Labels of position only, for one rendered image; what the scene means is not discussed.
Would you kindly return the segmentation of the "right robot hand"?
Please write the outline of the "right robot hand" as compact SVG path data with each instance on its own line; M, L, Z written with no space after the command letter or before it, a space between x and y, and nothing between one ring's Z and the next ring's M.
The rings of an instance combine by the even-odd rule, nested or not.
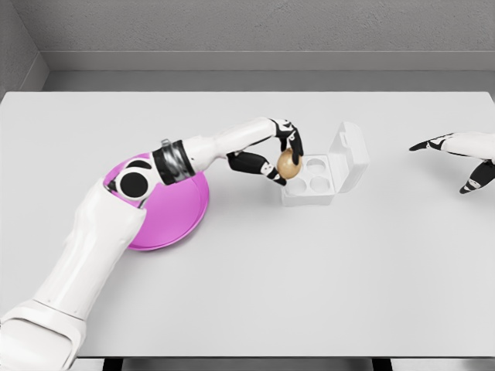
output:
M461 194L481 189L495 179L495 133L469 131L444 134L419 142L411 146L409 151L426 148L482 161L459 190Z

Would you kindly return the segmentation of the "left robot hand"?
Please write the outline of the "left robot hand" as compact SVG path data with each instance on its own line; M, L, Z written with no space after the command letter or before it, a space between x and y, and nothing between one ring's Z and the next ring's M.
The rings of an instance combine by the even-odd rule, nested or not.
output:
M255 118L221 132L215 140L220 153L227 156L228 165L232 170L263 175L285 186L287 180L265 157L245 151L246 148L267 141L269 138L277 138L280 141L281 152L290 146L292 162L295 165L299 164L299 158L304 155L302 139L298 128L285 119Z

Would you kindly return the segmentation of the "brown egg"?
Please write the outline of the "brown egg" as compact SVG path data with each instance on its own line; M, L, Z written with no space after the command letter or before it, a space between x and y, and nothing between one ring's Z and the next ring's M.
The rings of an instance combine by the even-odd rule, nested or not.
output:
M278 170L279 175L284 179L293 179L295 178L301 168L302 168L302 160L299 159L299 163L296 165L292 161L292 153L293 150L291 148L285 149L279 156L276 168Z

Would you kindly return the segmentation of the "white egg box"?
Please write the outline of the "white egg box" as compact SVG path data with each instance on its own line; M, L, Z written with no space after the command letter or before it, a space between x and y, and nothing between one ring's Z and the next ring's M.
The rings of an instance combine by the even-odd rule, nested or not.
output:
M298 175L282 188L282 205L328 206L336 195L357 185L369 164L363 132L344 121L327 153L302 159Z

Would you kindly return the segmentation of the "pink round plate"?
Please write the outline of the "pink round plate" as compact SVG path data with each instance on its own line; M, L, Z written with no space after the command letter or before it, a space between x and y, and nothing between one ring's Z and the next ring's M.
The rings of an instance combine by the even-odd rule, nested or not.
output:
M159 183L144 203L144 223L128 247L156 250L180 241L203 218L209 196L207 179L202 172L172 185Z

